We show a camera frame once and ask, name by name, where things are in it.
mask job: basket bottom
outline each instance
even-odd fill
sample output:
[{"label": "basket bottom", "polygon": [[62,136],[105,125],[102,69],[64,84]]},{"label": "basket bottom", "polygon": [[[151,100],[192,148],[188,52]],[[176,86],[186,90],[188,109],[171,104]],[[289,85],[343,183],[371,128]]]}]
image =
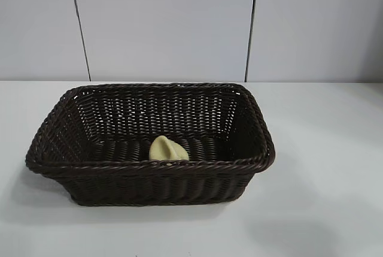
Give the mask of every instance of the basket bottom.
[{"label": "basket bottom", "polygon": [[209,200],[209,201],[193,201],[193,202],[186,202],[186,201],[177,201],[177,202],[171,202],[171,201],[164,201],[159,202],[156,200],[148,200],[143,203],[133,203],[133,202],[126,202],[126,201],[107,201],[107,202],[98,202],[94,203],[93,201],[84,201],[84,200],[77,200],[71,195],[71,199],[73,202],[75,202],[78,205],[86,206],[86,207],[100,207],[100,206],[126,206],[126,207],[145,207],[145,206],[176,206],[176,205],[204,205],[204,204],[219,204],[219,203],[228,203],[232,202],[234,200],[237,200],[239,197],[241,197],[242,194],[238,196],[233,196],[231,198],[228,198],[226,200]]}]

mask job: white wall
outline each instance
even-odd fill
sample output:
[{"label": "white wall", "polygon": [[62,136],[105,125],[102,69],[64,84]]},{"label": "white wall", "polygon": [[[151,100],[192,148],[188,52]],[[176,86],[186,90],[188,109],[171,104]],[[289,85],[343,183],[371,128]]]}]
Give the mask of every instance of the white wall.
[{"label": "white wall", "polygon": [[257,0],[249,81],[383,81],[383,0]]},{"label": "white wall", "polygon": [[77,1],[92,80],[244,80],[253,0]]},{"label": "white wall", "polygon": [[73,0],[0,0],[0,80],[87,80]]}]

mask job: white tabletop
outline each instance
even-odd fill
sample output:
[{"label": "white tabletop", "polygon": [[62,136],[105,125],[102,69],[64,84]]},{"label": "white tabletop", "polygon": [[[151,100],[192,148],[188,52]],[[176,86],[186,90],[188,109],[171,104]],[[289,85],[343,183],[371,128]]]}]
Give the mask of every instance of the white tabletop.
[{"label": "white tabletop", "polygon": [[275,163],[230,204],[80,207],[25,168],[81,82],[0,82],[0,256],[383,256],[383,84],[247,83]]}]

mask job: rectangular basket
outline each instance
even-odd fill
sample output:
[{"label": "rectangular basket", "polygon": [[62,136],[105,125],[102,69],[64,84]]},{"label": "rectangular basket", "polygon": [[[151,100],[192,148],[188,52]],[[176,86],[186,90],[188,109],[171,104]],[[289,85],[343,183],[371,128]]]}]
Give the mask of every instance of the rectangular basket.
[{"label": "rectangular basket", "polygon": [[[182,145],[190,160],[149,161],[159,135]],[[80,205],[181,205],[237,199],[274,157],[262,114],[243,86],[105,84],[61,97],[26,165]]]}]

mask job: basket rim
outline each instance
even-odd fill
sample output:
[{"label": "basket rim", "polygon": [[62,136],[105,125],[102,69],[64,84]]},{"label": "basket rim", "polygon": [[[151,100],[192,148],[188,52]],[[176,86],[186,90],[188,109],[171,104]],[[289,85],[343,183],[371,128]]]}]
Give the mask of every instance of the basket rim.
[{"label": "basket rim", "polygon": [[[92,162],[81,162],[78,165],[67,165],[67,164],[47,164],[44,162],[42,156],[36,156],[34,149],[38,146],[39,142],[43,139],[42,136],[47,134],[47,128],[49,125],[54,124],[57,118],[65,110],[65,106],[73,97],[84,89],[95,89],[95,90],[107,90],[107,89],[125,89],[125,88],[140,88],[140,87],[187,87],[187,88],[214,88],[214,87],[225,87],[238,90],[242,93],[245,101],[251,107],[254,112],[256,121],[259,124],[260,133],[262,133],[261,144],[262,152],[257,156],[246,159],[235,159],[232,161],[155,161],[155,160],[143,160],[137,162],[116,162],[116,161],[100,161],[95,165]],[[107,83],[107,84],[91,84],[85,86],[74,87],[67,90],[60,98],[59,102],[54,106],[52,111],[45,118],[37,133],[32,140],[32,144],[26,155],[26,166],[35,173],[40,173],[45,176],[55,177],[81,177],[81,176],[99,176],[99,175],[134,175],[134,172],[140,174],[153,173],[153,170],[158,171],[162,174],[172,174],[174,172],[201,172],[201,173],[227,173],[228,170],[235,170],[236,174],[249,174],[249,171],[253,173],[262,172],[272,165],[275,159],[274,145],[263,119],[262,113],[259,109],[256,100],[253,95],[241,84],[236,83]]]}]

